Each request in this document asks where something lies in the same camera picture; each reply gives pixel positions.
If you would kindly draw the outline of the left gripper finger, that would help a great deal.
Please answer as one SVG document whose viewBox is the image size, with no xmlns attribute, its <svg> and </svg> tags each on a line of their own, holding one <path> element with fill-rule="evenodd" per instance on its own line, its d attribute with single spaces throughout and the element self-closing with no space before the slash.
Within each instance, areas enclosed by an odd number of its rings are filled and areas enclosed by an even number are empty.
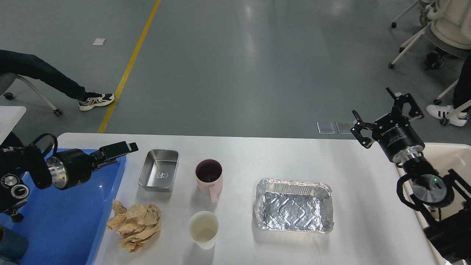
<svg viewBox="0 0 471 265">
<path fill-rule="evenodd" d="M 113 164 L 120 156 L 122 156 L 122 154 L 118 151 L 99 149 L 98 151 L 91 153 L 91 170 L 97 171 L 105 166 Z"/>
<path fill-rule="evenodd" d="M 126 141 L 113 143 L 99 148 L 101 159 L 115 159 L 129 153 L 137 152 L 138 150 L 139 148 L 135 142 L 127 143 Z"/>
</svg>

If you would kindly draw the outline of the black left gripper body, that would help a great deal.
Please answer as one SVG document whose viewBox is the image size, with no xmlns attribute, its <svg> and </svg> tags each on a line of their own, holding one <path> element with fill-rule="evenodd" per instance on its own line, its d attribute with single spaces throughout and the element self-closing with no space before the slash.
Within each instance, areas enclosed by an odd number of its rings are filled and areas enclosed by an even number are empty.
<svg viewBox="0 0 471 265">
<path fill-rule="evenodd" d="M 88 182 L 94 162 L 93 156 L 80 149 L 61 151 L 46 159 L 52 184 L 61 191 Z"/>
</svg>

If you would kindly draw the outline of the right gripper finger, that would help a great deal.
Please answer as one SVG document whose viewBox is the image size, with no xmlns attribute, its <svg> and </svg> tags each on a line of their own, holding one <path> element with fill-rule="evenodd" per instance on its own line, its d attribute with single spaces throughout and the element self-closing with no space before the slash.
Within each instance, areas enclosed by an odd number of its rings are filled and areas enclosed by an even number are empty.
<svg viewBox="0 0 471 265">
<path fill-rule="evenodd" d="M 389 116 L 405 116 L 409 122 L 424 118 L 424 113 L 410 93 L 393 93 L 389 87 L 386 87 L 386 91 L 394 99 L 394 104 Z M 410 106 L 407 114 L 403 114 L 403 107 L 405 104 L 409 104 Z"/>
<path fill-rule="evenodd" d="M 364 122 L 359 113 L 355 110 L 352 110 L 352 114 L 355 118 L 355 124 L 350 129 L 350 132 L 364 148 L 369 149 L 373 144 L 373 140 L 369 137 L 363 136 L 361 132 L 363 130 L 377 130 L 378 124 Z"/>
</svg>

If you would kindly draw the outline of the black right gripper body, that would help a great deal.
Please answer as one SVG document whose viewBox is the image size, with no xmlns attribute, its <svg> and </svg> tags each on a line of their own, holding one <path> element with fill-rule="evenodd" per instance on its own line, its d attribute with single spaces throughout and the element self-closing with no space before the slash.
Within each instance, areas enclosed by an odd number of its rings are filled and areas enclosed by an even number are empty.
<svg viewBox="0 0 471 265">
<path fill-rule="evenodd" d="M 375 124 L 379 128 L 373 129 L 373 139 L 390 162 L 405 163 L 410 158 L 422 156 L 425 144 L 406 116 L 385 114 Z"/>
</svg>

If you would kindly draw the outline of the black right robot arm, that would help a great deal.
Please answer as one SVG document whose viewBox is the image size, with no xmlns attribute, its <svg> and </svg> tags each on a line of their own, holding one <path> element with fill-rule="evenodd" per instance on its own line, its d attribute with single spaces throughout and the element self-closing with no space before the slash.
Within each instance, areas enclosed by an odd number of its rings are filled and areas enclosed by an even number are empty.
<svg viewBox="0 0 471 265">
<path fill-rule="evenodd" d="M 404 205 L 422 214 L 428 224 L 423 232 L 442 258 L 450 263 L 470 264 L 470 185 L 454 169 L 445 176 L 439 175 L 425 158 L 425 144 L 410 124 L 411 120 L 424 117 L 417 102 L 409 93 L 386 90 L 394 100 L 390 113 L 368 123 L 353 110 L 356 123 L 350 131 L 366 149 L 378 142 L 387 159 L 405 171 L 397 181 L 397 196 Z M 455 192 L 464 198 L 463 209 L 436 220 L 428 206 L 451 205 Z"/>
</svg>

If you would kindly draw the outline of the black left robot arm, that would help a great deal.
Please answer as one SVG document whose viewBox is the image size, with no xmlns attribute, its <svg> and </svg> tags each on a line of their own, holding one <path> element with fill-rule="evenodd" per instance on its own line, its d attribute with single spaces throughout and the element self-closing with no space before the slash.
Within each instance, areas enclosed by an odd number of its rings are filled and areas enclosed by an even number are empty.
<svg viewBox="0 0 471 265">
<path fill-rule="evenodd" d="M 29 145 L 1 148 L 1 213 L 13 223 L 23 220 L 19 209 L 27 203 L 30 188 L 23 177 L 29 173 L 36 188 L 54 186 L 64 191 L 86 183 L 92 173 L 114 164 L 118 158 L 138 151 L 135 142 L 121 141 L 102 146 L 86 154 L 80 149 L 58 151 L 58 139 L 53 134 L 41 134 Z"/>
</svg>

